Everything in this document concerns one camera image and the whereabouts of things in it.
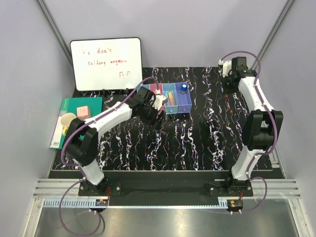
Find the red pencil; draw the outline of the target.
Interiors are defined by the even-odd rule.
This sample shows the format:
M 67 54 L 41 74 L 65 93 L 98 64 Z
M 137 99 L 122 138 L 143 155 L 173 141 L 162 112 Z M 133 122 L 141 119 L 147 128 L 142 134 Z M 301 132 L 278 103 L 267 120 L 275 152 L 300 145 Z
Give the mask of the red pencil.
M 228 97 L 227 94 L 225 94 L 225 101 L 226 101 L 226 105 L 228 107 L 228 110 L 230 111 L 230 114 L 233 114 L 233 110 L 232 110 L 232 108 L 230 106 L 230 101 L 229 101 L 229 97 Z

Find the pink bin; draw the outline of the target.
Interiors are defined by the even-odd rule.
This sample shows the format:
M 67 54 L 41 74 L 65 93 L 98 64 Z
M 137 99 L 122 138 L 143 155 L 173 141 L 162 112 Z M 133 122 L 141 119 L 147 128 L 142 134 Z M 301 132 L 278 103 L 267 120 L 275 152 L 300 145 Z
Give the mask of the pink bin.
M 159 84 L 150 84 L 150 91 L 152 91 L 154 94 L 155 94 L 156 89 L 160 90 Z

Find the light blue bin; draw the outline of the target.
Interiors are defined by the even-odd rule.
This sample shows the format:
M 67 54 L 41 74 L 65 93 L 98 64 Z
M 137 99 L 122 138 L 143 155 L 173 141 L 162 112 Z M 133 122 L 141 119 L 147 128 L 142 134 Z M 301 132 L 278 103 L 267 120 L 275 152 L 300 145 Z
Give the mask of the light blue bin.
M 150 91 L 150 86 L 149 85 L 141 85 L 137 88 L 136 94 L 139 96 L 147 96 Z

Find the orange highlighter pen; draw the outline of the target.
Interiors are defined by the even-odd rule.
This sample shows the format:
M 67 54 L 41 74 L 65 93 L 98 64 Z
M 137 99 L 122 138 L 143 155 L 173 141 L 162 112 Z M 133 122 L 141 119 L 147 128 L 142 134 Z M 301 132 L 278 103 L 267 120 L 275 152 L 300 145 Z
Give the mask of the orange highlighter pen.
M 169 98 L 168 99 L 169 99 L 170 105 L 174 106 L 175 102 L 174 102 L 173 93 L 171 91 L 169 92 Z

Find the teal blue bin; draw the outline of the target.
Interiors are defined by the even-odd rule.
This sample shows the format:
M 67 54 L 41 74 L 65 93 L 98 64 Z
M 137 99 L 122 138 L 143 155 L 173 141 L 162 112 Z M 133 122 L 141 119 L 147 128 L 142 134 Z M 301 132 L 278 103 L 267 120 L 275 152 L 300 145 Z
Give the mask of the teal blue bin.
M 175 84 L 163 83 L 162 88 L 163 95 L 167 98 L 167 102 L 164 104 L 164 110 L 166 114 L 178 113 L 178 101 Z

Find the purple bin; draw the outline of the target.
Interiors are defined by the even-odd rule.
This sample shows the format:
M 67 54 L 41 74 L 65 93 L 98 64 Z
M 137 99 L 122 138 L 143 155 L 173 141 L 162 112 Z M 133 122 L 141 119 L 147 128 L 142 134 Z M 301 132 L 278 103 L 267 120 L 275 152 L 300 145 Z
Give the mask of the purple bin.
M 175 83 L 176 87 L 176 94 L 177 94 L 177 101 L 178 101 L 178 113 L 189 113 L 192 108 L 192 101 L 189 93 L 189 87 L 187 89 L 186 94 L 182 95 L 180 93 L 181 85 L 186 84 L 188 87 L 188 84 L 186 82 L 177 82 Z

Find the grey blue glue stick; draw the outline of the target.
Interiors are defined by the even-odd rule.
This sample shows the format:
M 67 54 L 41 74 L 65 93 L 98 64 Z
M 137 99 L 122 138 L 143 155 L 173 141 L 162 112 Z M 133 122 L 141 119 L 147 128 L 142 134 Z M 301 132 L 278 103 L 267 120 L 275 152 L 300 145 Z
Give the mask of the grey blue glue stick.
M 181 93 L 182 95 L 186 94 L 187 89 L 188 89 L 187 85 L 186 85 L 186 84 L 182 84 L 182 85 L 181 85 L 181 89 L 180 89 L 180 93 Z

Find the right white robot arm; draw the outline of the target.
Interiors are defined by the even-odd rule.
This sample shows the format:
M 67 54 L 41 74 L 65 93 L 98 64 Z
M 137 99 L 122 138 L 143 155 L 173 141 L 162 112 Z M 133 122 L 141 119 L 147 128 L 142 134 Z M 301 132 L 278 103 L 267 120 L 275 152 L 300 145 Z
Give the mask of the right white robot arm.
M 273 152 L 277 144 L 283 113 L 268 102 L 259 82 L 259 72 L 247 66 L 246 57 L 219 60 L 225 94 L 240 92 L 249 116 L 242 128 L 242 150 L 221 189 L 230 196 L 251 190 L 250 176 L 261 156 Z

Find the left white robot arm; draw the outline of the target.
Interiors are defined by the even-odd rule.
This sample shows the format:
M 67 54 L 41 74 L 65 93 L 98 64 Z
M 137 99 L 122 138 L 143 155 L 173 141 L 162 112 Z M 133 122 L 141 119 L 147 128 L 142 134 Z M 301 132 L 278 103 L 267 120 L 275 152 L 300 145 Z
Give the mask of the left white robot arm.
M 100 138 L 113 127 L 134 117 L 138 117 L 148 127 L 158 129 L 165 115 L 162 107 L 167 101 L 168 98 L 160 90 L 152 92 L 140 87 L 122 102 L 117 102 L 97 116 L 71 121 L 62 154 L 72 158 L 78 165 L 91 192 L 100 196 L 108 191 L 107 178 L 96 160 Z

